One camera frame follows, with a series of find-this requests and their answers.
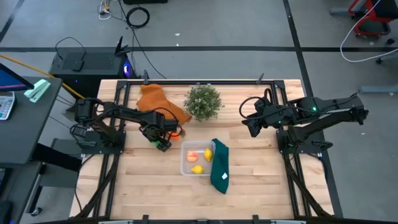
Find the wooden table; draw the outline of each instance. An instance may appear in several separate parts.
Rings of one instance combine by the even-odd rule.
[[[284,80],[288,100],[304,96],[300,80]],[[103,80],[98,93],[102,101],[113,101],[117,80]],[[182,107],[190,85],[164,85],[167,99]],[[139,125],[126,122],[125,151],[119,160],[111,219],[262,219],[293,218],[286,171],[278,151],[275,129],[262,129],[257,138],[250,137],[238,107],[250,96],[262,96],[265,85],[214,85],[221,93],[224,108],[218,119],[199,123],[192,119],[183,125],[187,135],[172,140],[167,152],[157,150],[138,131]],[[128,107],[136,108],[141,97],[132,86]],[[252,103],[243,107],[244,114],[255,112]],[[218,138],[229,147],[229,188],[219,193],[210,177],[185,177],[180,173],[180,146],[183,141]],[[301,154],[305,183],[318,203],[333,213],[321,162]],[[81,169],[77,194],[82,206],[98,185],[102,155],[94,156]],[[300,214],[304,214],[299,190],[296,190]],[[107,190],[100,214],[104,213]],[[79,212],[76,199],[70,215]]]

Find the potted plant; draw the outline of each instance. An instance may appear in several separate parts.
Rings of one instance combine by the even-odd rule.
[[[192,87],[184,101],[185,111],[199,122],[217,118],[221,107],[220,93],[210,84]]]

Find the yellow cable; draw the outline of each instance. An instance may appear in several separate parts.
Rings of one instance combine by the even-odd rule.
[[[54,76],[48,74],[48,73],[45,72],[45,71],[41,71],[41,70],[38,69],[38,68],[35,68],[35,67],[30,66],[30,65],[24,64],[24,63],[22,63],[22,62],[20,62],[20,61],[18,61],[18,60],[15,60],[15,59],[13,59],[13,58],[10,58],[10,57],[8,57],[8,56],[0,55],[0,57],[2,57],[2,58],[4,58],[4,59],[7,59],[7,60],[10,60],[10,61],[12,61],[12,62],[14,62],[14,63],[17,63],[17,64],[19,64],[19,65],[22,65],[22,66],[24,66],[24,67],[27,67],[27,68],[29,68],[29,69],[35,70],[36,72],[40,72],[41,74],[44,74],[44,75],[46,75],[46,76],[48,76],[48,77],[55,78]],[[80,94],[77,93],[75,90],[73,90],[72,88],[70,88],[70,87],[69,87],[67,84],[65,84],[64,82],[62,82],[62,86],[65,87],[67,90],[71,91],[71,92],[72,92],[73,94],[75,94],[76,96],[79,96],[79,97],[82,98],[82,99],[85,98],[84,96],[80,95]]]

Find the monitor screen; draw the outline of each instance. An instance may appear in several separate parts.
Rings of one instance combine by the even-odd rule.
[[[0,66],[0,92],[28,90],[32,87],[32,84],[9,70],[4,65]]]

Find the clear plastic box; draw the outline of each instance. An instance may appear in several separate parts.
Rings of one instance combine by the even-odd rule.
[[[211,167],[213,165],[213,159],[208,162],[205,159],[204,152],[209,148],[213,151],[213,155],[216,151],[216,144],[213,141],[184,141],[181,145],[181,174],[192,177],[205,177],[210,176]],[[196,151],[198,153],[198,159],[195,162],[189,162],[187,160],[187,152]],[[204,168],[202,174],[194,174],[191,169],[196,165],[201,165]]]

